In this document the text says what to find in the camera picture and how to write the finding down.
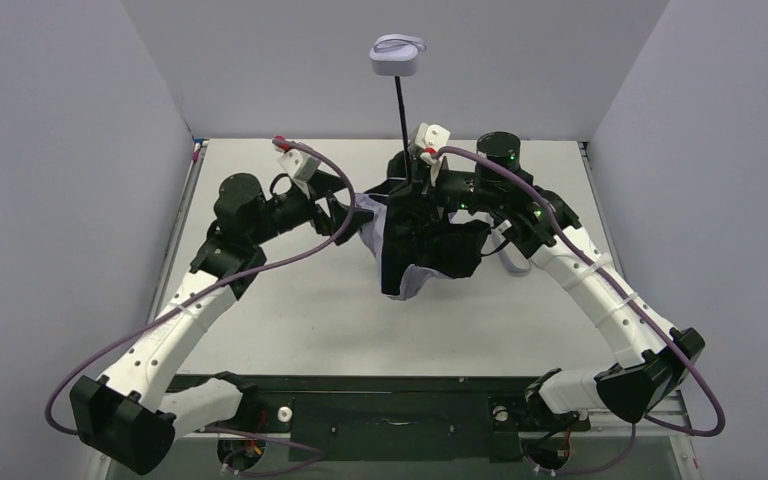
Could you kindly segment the purple umbrella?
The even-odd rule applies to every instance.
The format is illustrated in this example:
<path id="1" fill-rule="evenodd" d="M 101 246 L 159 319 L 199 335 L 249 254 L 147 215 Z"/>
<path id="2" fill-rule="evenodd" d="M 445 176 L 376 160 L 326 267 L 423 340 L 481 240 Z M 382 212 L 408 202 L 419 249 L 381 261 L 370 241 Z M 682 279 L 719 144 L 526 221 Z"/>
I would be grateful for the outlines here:
<path id="1" fill-rule="evenodd" d="M 486 222 L 455 223 L 458 210 L 445 211 L 421 196 L 422 170 L 410 146 L 414 131 L 402 133 L 386 180 L 355 197 L 364 216 L 359 236 L 375 257 L 381 291 L 398 301 L 415 297 L 432 278 L 470 277 L 490 234 Z"/>

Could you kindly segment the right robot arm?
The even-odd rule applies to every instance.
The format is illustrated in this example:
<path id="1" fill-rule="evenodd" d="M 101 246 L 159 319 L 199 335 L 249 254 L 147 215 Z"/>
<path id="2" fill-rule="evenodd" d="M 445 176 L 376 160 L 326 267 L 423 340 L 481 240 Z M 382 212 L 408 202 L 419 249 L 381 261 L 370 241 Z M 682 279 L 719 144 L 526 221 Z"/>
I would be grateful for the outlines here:
<path id="1" fill-rule="evenodd" d="M 577 304 L 614 358 L 605 369 L 555 369 L 533 383 L 526 397 L 538 411 L 556 416 L 606 409 L 631 424 L 650 420 L 685 378 L 700 380 L 695 363 L 705 341 L 696 329 L 678 328 L 639 297 L 569 205 L 527 179 L 517 152 L 512 143 L 499 153 L 473 153 L 440 141 L 419 146 L 436 191 L 442 187 L 444 155 L 474 161 L 467 198 L 457 204 L 490 214 L 503 237 Z"/>

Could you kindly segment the purple umbrella case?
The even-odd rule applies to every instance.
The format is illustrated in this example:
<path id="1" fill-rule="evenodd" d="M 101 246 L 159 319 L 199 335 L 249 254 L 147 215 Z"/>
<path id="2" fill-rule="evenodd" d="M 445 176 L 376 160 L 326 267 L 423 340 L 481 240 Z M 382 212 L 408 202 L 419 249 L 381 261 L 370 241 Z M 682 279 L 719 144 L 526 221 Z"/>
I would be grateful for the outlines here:
<path id="1" fill-rule="evenodd" d="M 493 231 L 492 239 L 497 250 L 495 256 L 504 271 L 513 277 L 524 277 L 531 272 L 531 261 L 523 257 L 498 231 Z"/>

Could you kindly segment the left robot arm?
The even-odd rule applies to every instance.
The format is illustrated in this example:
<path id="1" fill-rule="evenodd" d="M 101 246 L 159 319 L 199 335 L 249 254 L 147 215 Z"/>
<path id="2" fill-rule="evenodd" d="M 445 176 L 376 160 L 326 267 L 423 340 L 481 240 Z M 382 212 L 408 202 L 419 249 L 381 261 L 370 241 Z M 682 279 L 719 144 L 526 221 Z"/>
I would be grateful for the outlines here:
<path id="1" fill-rule="evenodd" d="M 223 180 L 205 240 L 160 315 L 125 337 L 128 349 L 97 378 L 75 374 L 69 401 L 79 440 L 146 475 L 162 463 L 176 440 L 233 418 L 245 397 L 233 374 L 219 374 L 175 394 L 167 389 L 205 333 L 259 273 L 346 238 L 358 212 L 336 195 L 352 190 L 345 176 L 321 171 L 277 195 L 265 195 L 252 174 Z M 263 244 L 306 223 L 324 242 L 313 251 L 267 262 Z"/>

